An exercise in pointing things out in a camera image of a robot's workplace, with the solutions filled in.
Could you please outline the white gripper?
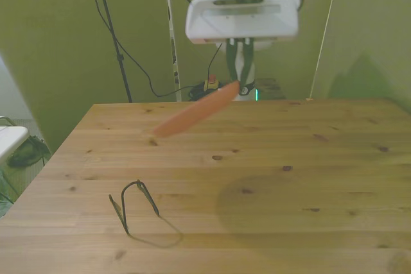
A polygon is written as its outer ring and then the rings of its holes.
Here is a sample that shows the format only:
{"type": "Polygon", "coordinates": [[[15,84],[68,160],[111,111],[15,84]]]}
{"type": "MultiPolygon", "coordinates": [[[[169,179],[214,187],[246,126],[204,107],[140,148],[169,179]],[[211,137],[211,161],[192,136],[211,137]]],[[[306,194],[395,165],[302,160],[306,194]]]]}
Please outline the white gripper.
{"type": "Polygon", "coordinates": [[[254,4],[214,4],[213,0],[192,0],[185,33],[194,44],[226,41],[226,62],[232,81],[238,80],[236,57],[242,44],[243,68],[240,87],[254,81],[254,39],[290,39],[299,32],[300,0],[264,0],[254,4]]]}

